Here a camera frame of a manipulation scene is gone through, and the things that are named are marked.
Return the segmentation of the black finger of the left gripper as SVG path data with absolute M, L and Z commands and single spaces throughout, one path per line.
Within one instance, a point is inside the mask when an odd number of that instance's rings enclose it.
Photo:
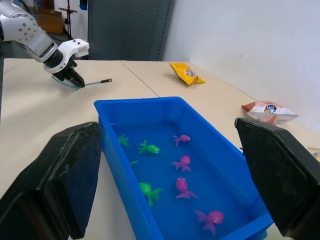
M 71 78 L 70 80 L 65 78 L 64 81 L 62 82 L 62 84 L 64 86 L 67 86 L 67 87 L 73 88 L 73 89 L 81 88 L 81 86 L 79 85 L 78 81 L 75 80 L 74 78 Z
M 69 73 L 68 80 L 77 87 L 85 87 L 84 79 L 74 70 Z

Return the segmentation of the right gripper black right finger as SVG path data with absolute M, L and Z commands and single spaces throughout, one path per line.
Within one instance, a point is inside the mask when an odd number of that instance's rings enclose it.
M 235 120 L 251 178 L 284 237 L 320 235 L 320 163 L 286 129 Z

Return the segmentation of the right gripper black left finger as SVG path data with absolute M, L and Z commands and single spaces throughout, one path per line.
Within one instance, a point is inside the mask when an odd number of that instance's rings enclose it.
M 54 134 L 1 198 L 1 239 L 82 239 L 96 195 L 102 142 L 95 121 Z

